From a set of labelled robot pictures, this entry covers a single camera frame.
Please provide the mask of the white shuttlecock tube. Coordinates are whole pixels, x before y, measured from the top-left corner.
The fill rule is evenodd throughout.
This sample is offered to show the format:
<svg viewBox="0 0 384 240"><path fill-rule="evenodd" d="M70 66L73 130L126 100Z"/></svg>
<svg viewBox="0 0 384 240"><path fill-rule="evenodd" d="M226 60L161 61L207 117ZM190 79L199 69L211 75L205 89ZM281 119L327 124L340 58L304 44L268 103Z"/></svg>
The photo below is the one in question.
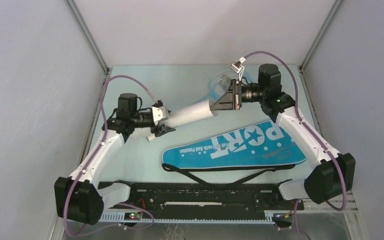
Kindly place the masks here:
<svg viewBox="0 0 384 240"><path fill-rule="evenodd" d="M184 107L182 109L172 111L169 113L169 117L164 122L167 123L170 127L180 127L183 125L191 124L198 122L204 119L215 117L216 114L213 113L210 109L211 104L214 102L213 99L206 99L204 101L195 103L193 105ZM130 135L129 139L138 139L136 137L136 129Z"/></svg>

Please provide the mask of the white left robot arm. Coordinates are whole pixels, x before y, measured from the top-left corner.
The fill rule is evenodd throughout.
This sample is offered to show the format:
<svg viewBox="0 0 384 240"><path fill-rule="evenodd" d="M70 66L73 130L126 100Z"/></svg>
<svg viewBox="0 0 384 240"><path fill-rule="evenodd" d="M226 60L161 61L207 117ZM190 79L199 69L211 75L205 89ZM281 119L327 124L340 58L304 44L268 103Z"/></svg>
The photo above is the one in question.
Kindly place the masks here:
<svg viewBox="0 0 384 240"><path fill-rule="evenodd" d="M142 99L134 93L122 93L117 107L102 126L102 132L91 152L68 176L54 183L57 215L83 224L96 224L103 211L121 203L133 208L138 194L126 183L115 183L99 188L101 176L112 156L126 143L135 129L148 128L157 136L173 132L174 128L162 123L170 111L158 100L151 107L141 108Z"/></svg>

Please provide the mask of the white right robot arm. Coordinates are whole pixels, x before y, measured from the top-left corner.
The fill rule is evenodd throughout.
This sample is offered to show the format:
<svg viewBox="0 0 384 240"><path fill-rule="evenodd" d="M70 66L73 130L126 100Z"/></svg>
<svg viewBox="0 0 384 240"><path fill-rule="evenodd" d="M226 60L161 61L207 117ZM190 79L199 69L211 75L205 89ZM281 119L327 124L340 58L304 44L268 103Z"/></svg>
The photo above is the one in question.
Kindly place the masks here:
<svg viewBox="0 0 384 240"><path fill-rule="evenodd" d="M340 153L305 119L296 98L282 90L277 65L266 63L258 68L256 83L243 85L232 79L225 93L210 106L212 111L240 110L243 103L259 103L261 110L284 130L309 162L312 172L307 178L287 180L271 194L271 204L284 209L291 200L309 198L316 204L329 203L342 196L342 211L347 192L352 189L356 160L350 153Z"/></svg>

